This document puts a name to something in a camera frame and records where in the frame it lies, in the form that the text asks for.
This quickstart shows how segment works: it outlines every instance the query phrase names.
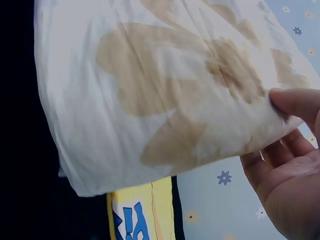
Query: dark fabric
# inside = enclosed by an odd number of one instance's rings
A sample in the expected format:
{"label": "dark fabric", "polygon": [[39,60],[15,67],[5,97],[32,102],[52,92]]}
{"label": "dark fabric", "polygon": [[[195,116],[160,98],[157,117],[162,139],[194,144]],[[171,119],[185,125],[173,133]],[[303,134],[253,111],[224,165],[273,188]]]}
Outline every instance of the dark fabric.
{"label": "dark fabric", "polygon": [[0,9],[7,14],[1,25],[1,239],[108,240],[106,196],[80,198],[58,178],[58,152],[38,94],[34,1],[4,0]]}
{"label": "dark fabric", "polygon": [[175,239],[185,240],[183,214],[182,214],[182,207],[181,207],[178,184],[177,184],[177,177],[173,176],[171,178],[171,182],[172,182],[172,206],[173,206],[173,214],[174,214]]}

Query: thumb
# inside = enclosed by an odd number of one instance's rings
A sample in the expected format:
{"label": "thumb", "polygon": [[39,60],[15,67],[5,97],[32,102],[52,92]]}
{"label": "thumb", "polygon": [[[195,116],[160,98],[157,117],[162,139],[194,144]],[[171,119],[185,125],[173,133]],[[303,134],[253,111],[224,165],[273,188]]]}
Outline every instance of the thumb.
{"label": "thumb", "polygon": [[272,89],[269,96],[272,103],[283,113],[299,117],[309,124],[316,125],[320,110],[320,90],[305,88]]}

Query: hand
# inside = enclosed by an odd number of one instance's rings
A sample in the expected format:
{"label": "hand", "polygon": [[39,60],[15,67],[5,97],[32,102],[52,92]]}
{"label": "hand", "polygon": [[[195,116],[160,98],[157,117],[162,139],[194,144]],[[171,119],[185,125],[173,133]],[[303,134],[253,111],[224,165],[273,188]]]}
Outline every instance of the hand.
{"label": "hand", "polygon": [[[320,91],[272,90],[283,113],[302,118],[320,143]],[[320,240],[320,151],[294,130],[261,151],[241,156],[250,184],[277,230],[289,240]]]}

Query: blue flower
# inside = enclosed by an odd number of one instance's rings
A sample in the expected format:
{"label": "blue flower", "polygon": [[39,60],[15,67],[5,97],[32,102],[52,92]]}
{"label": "blue flower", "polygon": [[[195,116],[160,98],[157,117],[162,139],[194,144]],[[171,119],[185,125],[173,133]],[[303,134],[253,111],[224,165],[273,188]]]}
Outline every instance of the blue flower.
{"label": "blue flower", "polygon": [[226,186],[227,183],[231,183],[232,176],[229,175],[229,171],[221,171],[221,175],[217,176],[216,178],[219,179],[219,185],[223,183]]}
{"label": "blue flower", "polygon": [[293,31],[294,31],[294,33],[295,33],[296,35],[298,34],[298,35],[300,36],[300,35],[302,34],[302,31],[301,31],[301,29],[300,29],[299,27],[296,27],[296,26],[295,26],[294,29],[293,29]]}

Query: light blue fabric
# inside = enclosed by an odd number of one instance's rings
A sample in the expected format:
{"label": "light blue fabric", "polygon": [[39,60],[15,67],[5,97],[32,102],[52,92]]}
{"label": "light blue fabric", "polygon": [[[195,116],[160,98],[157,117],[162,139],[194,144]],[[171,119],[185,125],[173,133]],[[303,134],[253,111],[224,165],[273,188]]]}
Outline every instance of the light blue fabric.
{"label": "light blue fabric", "polygon": [[[266,0],[259,7],[275,14],[320,75],[320,2]],[[305,124],[300,130],[311,139]],[[285,239],[265,215],[243,173],[239,157],[181,174],[177,182],[186,240]]]}

